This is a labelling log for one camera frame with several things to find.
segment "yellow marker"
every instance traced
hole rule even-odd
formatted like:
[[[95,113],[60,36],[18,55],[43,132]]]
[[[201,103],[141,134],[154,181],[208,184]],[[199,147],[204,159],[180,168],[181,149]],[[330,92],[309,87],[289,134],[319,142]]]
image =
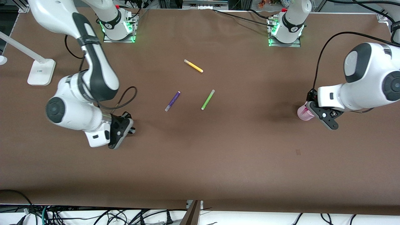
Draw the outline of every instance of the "yellow marker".
[[[203,72],[202,69],[200,69],[198,66],[196,66],[195,64],[187,61],[186,59],[184,60],[187,64],[189,64],[191,67],[195,68],[196,70],[198,70],[199,72]]]

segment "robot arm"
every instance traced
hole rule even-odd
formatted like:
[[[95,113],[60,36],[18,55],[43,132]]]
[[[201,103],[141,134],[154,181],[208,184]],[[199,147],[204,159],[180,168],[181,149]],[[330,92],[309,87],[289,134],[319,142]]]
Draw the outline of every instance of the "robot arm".
[[[110,148],[117,148],[130,131],[133,120],[103,113],[93,105],[113,99],[119,81],[90,22],[78,13],[72,0],[30,0],[29,3],[42,27],[73,36],[78,41],[89,64],[88,70],[59,81],[57,92],[46,105],[47,118],[58,126],[84,131],[91,147],[109,144]]]
[[[274,15],[278,22],[272,22],[276,28],[272,29],[271,35],[278,41],[289,44],[296,41],[304,28],[304,22],[311,12],[310,0],[292,1],[286,12]]]
[[[82,0],[100,20],[104,33],[112,40],[124,39],[132,33],[132,12],[116,8],[112,0]]]
[[[362,43],[344,60],[345,84],[310,91],[307,108],[329,129],[343,112],[374,108],[400,99],[400,48]]]

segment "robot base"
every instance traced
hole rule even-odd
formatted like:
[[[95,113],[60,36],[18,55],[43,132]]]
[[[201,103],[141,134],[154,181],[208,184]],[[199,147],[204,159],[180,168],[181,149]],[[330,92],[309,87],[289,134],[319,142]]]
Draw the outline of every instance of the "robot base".
[[[124,112],[122,116],[111,114],[110,143],[108,148],[117,149],[127,134],[135,133],[133,120],[128,112]]]
[[[132,29],[132,32],[130,34],[128,34],[125,38],[123,38],[121,40],[113,40],[113,39],[110,39],[106,34],[104,34],[103,42],[108,42],[108,43],[135,43],[136,42],[136,31],[138,30],[138,21],[139,21],[139,15],[134,16],[130,20],[130,22],[132,24],[127,25],[127,28],[128,29]]]
[[[267,19],[267,24],[276,25],[276,18]],[[300,38],[297,38],[296,41],[294,41],[293,43],[290,43],[290,44],[285,44],[285,43],[282,43],[282,42],[278,41],[278,39],[276,39],[276,37],[271,34],[273,29],[275,29],[275,28],[274,27],[268,27],[268,29],[267,29],[267,31],[268,31],[268,45],[269,46],[295,47],[295,48],[301,47]]]

